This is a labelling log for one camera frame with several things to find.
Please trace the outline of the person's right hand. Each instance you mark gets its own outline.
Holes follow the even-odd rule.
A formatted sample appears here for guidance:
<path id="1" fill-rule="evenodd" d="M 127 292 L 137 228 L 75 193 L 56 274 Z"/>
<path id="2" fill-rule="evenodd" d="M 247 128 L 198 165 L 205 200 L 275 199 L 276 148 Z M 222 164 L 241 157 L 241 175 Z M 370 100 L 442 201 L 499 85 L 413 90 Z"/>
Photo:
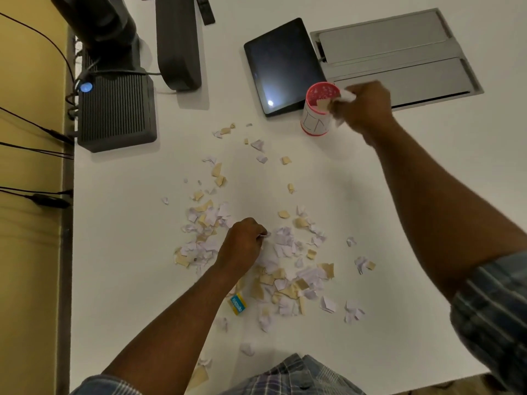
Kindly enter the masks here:
<path id="1" fill-rule="evenodd" d="M 361 93 L 363 117 L 359 126 L 350 128 L 368 140 L 381 138 L 400 128 L 392 113 L 389 91 L 377 80 L 361 84 L 364 85 Z"/>

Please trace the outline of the person's left hand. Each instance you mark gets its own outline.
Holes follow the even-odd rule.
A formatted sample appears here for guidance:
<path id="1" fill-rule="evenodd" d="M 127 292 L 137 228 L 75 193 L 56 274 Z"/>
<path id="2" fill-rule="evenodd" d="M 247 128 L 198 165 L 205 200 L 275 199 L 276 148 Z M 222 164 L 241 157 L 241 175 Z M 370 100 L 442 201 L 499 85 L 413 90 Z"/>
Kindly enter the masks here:
<path id="1" fill-rule="evenodd" d="M 243 220 L 234 223 L 228 230 L 216 262 L 214 264 L 221 272 L 232 279 L 240 279 L 254 265 L 258 256 L 246 256 L 243 252 Z"/>

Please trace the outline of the person's right forearm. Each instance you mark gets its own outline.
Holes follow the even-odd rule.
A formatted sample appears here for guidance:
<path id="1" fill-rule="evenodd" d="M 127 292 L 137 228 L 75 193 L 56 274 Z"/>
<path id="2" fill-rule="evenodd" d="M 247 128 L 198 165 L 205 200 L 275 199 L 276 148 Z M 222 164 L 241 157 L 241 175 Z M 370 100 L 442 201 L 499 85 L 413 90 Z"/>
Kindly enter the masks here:
<path id="1" fill-rule="evenodd" d="M 419 264 L 449 302 L 477 267 L 527 251 L 527 233 L 440 166 L 393 117 L 365 120 L 358 129 L 379 158 Z"/>

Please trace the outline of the person's left forearm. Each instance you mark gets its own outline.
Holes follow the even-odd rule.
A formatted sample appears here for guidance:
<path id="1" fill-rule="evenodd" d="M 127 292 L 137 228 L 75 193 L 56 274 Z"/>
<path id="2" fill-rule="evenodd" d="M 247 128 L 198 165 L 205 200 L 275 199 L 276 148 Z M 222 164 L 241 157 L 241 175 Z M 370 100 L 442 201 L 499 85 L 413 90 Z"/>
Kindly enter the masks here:
<path id="1" fill-rule="evenodd" d="M 142 395 L 183 395 L 221 303 L 252 264 L 217 259 L 103 374 L 127 382 Z"/>

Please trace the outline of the red and white paper cup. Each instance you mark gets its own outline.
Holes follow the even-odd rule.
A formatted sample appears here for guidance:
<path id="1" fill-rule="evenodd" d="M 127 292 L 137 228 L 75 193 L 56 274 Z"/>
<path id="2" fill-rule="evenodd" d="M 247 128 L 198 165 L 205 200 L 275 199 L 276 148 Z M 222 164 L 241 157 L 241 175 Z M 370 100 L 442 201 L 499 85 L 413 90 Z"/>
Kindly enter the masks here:
<path id="1" fill-rule="evenodd" d="M 330 112 L 319 113 L 316 101 L 339 96 L 339 88 L 326 81 L 315 83 L 306 92 L 304 110 L 300 119 L 302 130 L 312 137 L 324 136 L 330 129 Z"/>

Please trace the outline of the scattered torn paper scraps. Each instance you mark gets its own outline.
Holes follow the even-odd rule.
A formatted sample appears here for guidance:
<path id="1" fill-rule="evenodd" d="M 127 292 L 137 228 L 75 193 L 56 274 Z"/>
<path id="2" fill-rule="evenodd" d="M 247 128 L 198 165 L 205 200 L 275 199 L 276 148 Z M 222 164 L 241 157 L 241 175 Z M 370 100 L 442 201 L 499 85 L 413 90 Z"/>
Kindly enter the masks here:
<path id="1" fill-rule="evenodd" d="M 212 266 L 220 249 L 217 228 L 228 231 L 236 222 L 228 202 L 218 205 L 208 199 L 203 205 L 186 210 L 187 222 L 182 231 L 192 235 L 190 241 L 177 247 L 174 261 L 185 268 L 195 268 L 197 279 Z M 275 317 L 292 318 L 304 315 L 308 299 L 320 303 L 326 312 L 333 313 L 338 306 L 323 294 L 326 282 L 334 278 L 334 263 L 316 262 L 316 247 L 322 245 L 325 234 L 315 228 L 314 221 L 302 207 L 296 209 L 292 225 L 295 229 L 308 231 L 312 239 L 303 242 L 297 239 L 294 228 L 281 226 L 268 230 L 271 235 L 264 239 L 260 255 L 251 269 L 243 275 L 225 297 L 224 304 L 234 293 L 240 293 L 249 308 L 248 317 L 258 316 L 258 329 L 272 331 Z M 366 395 L 356 383 L 333 371 L 311 355 L 284 354 L 287 358 L 272 369 L 262 372 L 249 362 L 254 356 L 254 343 L 235 340 L 240 345 L 243 360 L 238 368 L 247 367 L 247 372 L 233 370 L 234 385 L 225 391 L 213 390 L 203 383 L 209 379 L 211 359 L 198 358 L 184 395 Z"/>

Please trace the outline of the blue and yellow paper scrap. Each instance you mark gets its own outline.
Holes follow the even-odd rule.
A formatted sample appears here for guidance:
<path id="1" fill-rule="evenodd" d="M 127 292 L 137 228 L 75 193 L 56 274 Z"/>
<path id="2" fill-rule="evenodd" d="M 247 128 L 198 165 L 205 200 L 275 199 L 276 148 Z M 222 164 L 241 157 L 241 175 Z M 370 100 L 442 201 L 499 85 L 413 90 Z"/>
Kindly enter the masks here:
<path id="1" fill-rule="evenodd" d="M 228 304 L 235 315 L 240 315 L 247 308 L 247 304 L 240 293 L 234 293 L 228 298 Z"/>

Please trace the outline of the black tablet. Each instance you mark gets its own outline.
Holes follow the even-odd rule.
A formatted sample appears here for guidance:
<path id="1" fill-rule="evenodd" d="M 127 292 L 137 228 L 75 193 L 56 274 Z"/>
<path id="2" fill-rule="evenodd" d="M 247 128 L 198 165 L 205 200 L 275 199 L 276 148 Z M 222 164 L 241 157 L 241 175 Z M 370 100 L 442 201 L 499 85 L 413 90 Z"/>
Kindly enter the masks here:
<path id="1" fill-rule="evenodd" d="M 244 44 L 266 117 L 303 109 L 308 89 L 326 77 L 298 17 Z"/>

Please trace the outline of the blue plaid shirt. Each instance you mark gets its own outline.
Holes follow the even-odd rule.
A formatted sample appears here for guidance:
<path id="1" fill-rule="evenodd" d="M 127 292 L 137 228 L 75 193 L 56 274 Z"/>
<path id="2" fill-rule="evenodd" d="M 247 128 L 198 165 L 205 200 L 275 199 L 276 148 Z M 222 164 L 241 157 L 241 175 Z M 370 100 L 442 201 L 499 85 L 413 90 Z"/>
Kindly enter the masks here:
<path id="1" fill-rule="evenodd" d="M 260 253 L 260 236 L 231 233 L 213 267 L 70 395 L 184 395 L 220 301 Z M 425 248 L 418 261 L 440 268 L 435 284 L 450 300 L 459 339 L 507 390 L 527 395 L 527 236 L 476 239 L 435 256 Z M 293 354 L 219 395 L 365 394 L 311 356 Z"/>

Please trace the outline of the small black bar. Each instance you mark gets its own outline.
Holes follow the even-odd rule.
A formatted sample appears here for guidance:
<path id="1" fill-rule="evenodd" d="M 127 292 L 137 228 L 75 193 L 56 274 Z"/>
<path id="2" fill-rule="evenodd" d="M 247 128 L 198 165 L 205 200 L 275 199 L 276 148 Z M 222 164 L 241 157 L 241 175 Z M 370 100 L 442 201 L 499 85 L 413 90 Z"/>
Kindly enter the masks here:
<path id="1" fill-rule="evenodd" d="M 215 24 L 214 13 L 209 0 L 196 0 L 202 21 L 205 26 Z"/>

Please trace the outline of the dark grey flat stand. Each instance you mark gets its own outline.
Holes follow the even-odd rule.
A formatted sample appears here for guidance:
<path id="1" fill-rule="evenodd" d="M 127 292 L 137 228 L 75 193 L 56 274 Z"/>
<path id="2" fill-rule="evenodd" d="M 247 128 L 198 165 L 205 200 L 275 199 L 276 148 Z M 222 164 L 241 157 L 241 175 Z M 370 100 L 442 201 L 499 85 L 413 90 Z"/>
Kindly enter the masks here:
<path id="1" fill-rule="evenodd" d="M 155 0 L 157 60 L 167 86 L 177 92 L 202 85 L 194 0 Z"/>

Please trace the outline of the dark grey ribbed box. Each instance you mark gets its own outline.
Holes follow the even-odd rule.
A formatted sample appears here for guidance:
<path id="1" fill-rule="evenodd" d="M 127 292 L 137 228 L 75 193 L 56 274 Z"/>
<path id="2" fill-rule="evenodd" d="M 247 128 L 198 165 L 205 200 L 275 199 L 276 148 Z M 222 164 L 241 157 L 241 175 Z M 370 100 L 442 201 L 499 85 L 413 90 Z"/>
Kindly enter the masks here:
<path id="1" fill-rule="evenodd" d="M 155 89 L 141 67 L 139 46 L 112 61 L 93 59 L 85 49 L 81 55 L 77 144 L 99 153 L 155 142 Z"/>

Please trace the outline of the black rounded device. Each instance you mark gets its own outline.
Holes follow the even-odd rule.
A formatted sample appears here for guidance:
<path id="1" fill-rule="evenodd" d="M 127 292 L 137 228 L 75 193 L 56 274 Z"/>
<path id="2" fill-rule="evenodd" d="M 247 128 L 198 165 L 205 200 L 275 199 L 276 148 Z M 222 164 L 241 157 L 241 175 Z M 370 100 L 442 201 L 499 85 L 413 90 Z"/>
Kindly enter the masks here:
<path id="1" fill-rule="evenodd" d="M 106 62 L 139 50 L 134 19 L 124 0 L 50 0 L 91 58 Z"/>

